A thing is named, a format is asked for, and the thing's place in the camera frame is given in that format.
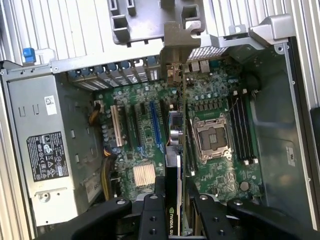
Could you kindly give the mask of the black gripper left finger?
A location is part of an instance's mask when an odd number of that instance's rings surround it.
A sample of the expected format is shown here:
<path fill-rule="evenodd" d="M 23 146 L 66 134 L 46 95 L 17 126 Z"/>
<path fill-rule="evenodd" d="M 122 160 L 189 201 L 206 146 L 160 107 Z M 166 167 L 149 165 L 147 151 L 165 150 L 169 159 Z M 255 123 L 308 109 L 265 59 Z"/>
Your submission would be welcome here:
<path fill-rule="evenodd" d="M 38 236 L 39 240 L 165 240 L 165 178 L 135 202 L 113 198 Z"/>

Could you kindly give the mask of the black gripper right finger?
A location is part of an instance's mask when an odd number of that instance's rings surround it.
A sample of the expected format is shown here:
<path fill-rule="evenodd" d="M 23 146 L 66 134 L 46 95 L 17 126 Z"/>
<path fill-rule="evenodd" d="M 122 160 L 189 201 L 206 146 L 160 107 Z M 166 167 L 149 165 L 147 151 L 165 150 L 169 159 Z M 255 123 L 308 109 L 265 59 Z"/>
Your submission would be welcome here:
<path fill-rule="evenodd" d="M 318 240 L 319 231 L 305 227 L 273 207 L 234 198 L 226 205 L 208 194 L 200 194 L 192 179 L 185 190 L 193 203 L 196 235 L 208 240 Z"/>

